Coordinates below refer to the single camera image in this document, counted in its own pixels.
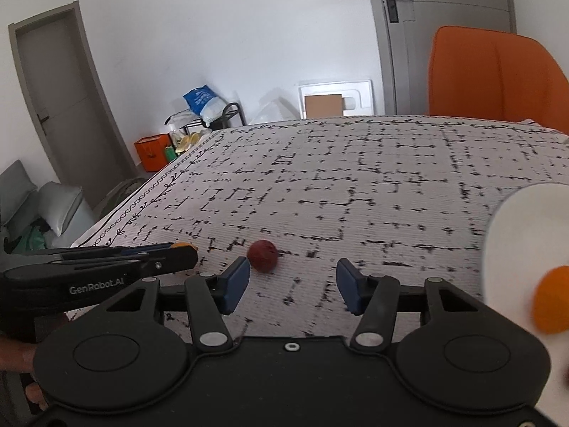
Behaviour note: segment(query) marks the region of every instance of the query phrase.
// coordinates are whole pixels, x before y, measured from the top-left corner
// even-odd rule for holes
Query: chair backrest
[[[429,112],[508,122],[532,119],[569,133],[569,82],[534,39],[441,27],[429,65]]]

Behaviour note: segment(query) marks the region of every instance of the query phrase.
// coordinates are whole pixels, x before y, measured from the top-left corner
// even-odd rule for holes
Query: cardboard box
[[[340,94],[320,94],[304,97],[307,119],[324,119],[344,115],[344,105]]]

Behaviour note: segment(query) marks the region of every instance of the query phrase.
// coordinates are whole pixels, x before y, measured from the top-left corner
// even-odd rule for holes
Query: gray door
[[[508,0],[392,0],[399,22],[390,21],[390,2],[384,2],[397,113],[402,115],[429,112],[429,58],[433,37],[440,27],[462,25],[511,31]]]
[[[46,151],[57,161],[62,180],[81,186],[95,207],[130,170],[104,116],[73,15],[32,27],[18,31],[16,40]]]

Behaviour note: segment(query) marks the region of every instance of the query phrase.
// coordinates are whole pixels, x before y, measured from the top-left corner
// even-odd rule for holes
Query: white wall
[[[44,169],[34,174],[40,182],[53,179],[53,171],[18,94],[5,26],[71,1],[0,0],[0,76],[11,91],[0,99],[0,110],[10,111],[0,126],[30,135],[26,168]],[[376,112],[384,112],[369,0],[79,2],[101,84],[135,162],[132,143],[161,131],[169,115],[186,107],[181,96],[205,83],[240,101],[252,120],[278,97],[298,109],[299,83],[370,78]],[[0,149],[0,171],[17,157],[10,143]]]
[[[518,33],[538,40],[569,77],[569,0],[514,0]]]

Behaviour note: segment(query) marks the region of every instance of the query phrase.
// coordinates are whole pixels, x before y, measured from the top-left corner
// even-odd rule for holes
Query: red ball
[[[277,266],[279,253],[274,243],[261,240],[251,244],[247,251],[251,266],[260,273],[269,273]]]

